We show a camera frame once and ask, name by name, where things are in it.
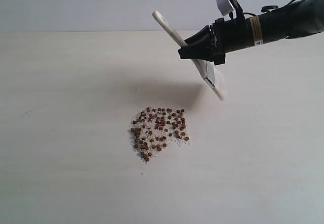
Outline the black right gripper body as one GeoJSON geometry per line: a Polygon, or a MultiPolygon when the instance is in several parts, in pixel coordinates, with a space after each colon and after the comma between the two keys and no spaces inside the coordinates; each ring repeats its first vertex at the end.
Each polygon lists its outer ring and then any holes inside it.
{"type": "Polygon", "coordinates": [[[243,50],[253,46],[253,32],[250,19],[217,19],[209,26],[215,49],[212,59],[214,65],[225,63],[227,53],[243,50]]]}

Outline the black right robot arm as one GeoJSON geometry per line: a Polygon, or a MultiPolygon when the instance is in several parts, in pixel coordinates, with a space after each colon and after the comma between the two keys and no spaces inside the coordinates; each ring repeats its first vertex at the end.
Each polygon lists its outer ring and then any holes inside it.
{"type": "Polygon", "coordinates": [[[227,53],[323,32],[323,0],[291,0],[283,7],[264,6],[260,15],[246,18],[237,0],[228,0],[230,19],[217,19],[185,40],[181,59],[225,63],[227,53]]]}

